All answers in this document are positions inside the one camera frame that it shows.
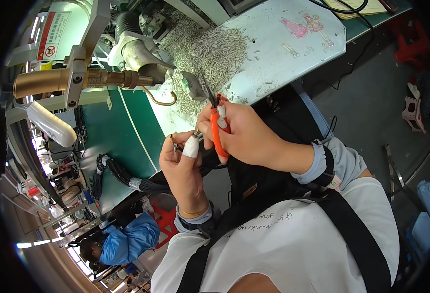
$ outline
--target orange pliers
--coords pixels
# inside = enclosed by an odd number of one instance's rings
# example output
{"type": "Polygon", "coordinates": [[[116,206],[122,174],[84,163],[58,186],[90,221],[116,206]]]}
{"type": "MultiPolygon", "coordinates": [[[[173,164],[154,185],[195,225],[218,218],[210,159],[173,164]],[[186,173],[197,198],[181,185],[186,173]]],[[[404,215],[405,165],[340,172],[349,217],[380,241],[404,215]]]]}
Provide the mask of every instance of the orange pliers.
{"type": "Polygon", "coordinates": [[[228,120],[226,119],[226,107],[224,104],[224,102],[228,101],[228,99],[222,94],[214,95],[203,75],[202,78],[204,79],[204,83],[208,91],[208,99],[212,103],[212,107],[210,109],[210,124],[212,125],[213,143],[215,145],[215,150],[218,155],[222,157],[229,157],[230,154],[228,154],[221,146],[220,130],[218,129],[219,126],[221,129],[223,129],[224,132],[231,133],[230,125],[228,124],[228,120]]]}

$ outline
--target notepad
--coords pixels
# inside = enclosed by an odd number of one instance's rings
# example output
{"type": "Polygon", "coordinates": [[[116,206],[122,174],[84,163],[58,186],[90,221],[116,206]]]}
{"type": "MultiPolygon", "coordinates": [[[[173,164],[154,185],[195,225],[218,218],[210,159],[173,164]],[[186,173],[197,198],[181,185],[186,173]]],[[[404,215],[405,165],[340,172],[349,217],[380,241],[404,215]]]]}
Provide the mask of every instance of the notepad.
{"type": "MultiPolygon", "coordinates": [[[[329,5],[332,8],[340,9],[340,10],[350,10],[348,7],[343,5],[342,3],[336,1],[336,0],[324,0],[327,5],[329,5]]],[[[347,3],[354,9],[360,7],[363,4],[363,0],[342,0],[343,2],[347,3]]],[[[378,14],[378,13],[385,13],[387,10],[382,6],[381,2],[379,0],[369,0],[366,7],[364,7],[363,10],[360,11],[361,15],[371,15],[371,14],[378,14]]],[[[355,17],[358,17],[358,14],[343,14],[343,13],[337,13],[336,14],[343,20],[352,19],[355,17]]]]}

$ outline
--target pink stool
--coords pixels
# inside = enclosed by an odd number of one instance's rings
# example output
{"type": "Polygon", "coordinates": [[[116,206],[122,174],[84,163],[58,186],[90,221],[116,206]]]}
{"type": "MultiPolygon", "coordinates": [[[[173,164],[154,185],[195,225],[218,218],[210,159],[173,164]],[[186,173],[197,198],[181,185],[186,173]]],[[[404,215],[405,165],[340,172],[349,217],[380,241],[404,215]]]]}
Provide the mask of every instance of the pink stool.
{"type": "Polygon", "coordinates": [[[411,97],[405,97],[405,102],[407,103],[407,106],[402,112],[402,118],[408,122],[413,131],[422,131],[423,133],[426,133],[420,114],[421,99],[416,100],[411,97]]]}

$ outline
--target brass nozzle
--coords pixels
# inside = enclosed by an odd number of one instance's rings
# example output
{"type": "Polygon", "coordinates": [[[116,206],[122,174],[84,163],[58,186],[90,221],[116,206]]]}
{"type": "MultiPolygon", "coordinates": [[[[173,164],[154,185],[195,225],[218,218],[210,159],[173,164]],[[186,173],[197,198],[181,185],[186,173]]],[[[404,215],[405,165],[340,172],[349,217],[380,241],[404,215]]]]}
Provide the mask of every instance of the brass nozzle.
{"type": "MultiPolygon", "coordinates": [[[[13,95],[23,98],[29,95],[42,94],[67,89],[69,69],[50,69],[22,73],[13,83],[13,95]]],[[[102,88],[106,85],[117,85],[128,89],[136,86],[153,86],[153,78],[139,76],[136,71],[112,72],[106,69],[88,69],[83,88],[102,88]]]]}

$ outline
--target gold bracelet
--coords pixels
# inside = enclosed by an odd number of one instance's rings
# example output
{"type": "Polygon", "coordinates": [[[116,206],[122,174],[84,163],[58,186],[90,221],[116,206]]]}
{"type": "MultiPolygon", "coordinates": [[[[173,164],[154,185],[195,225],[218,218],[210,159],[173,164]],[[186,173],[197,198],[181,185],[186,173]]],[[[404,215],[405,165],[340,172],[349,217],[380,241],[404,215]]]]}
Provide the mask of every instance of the gold bracelet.
{"type": "Polygon", "coordinates": [[[188,215],[188,216],[198,217],[198,216],[200,216],[201,214],[205,213],[205,212],[207,211],[207,209],[208,209],[208,208],[203,209],[202,211],[197,212],[197,213],[188,213],[188,212],[186,212],[186,211],[183,211],[183,209],[182,209],[181,207],[179,207],[179,212],[183,212],[184,214],[186,214],[186,215],[188,215]]]}

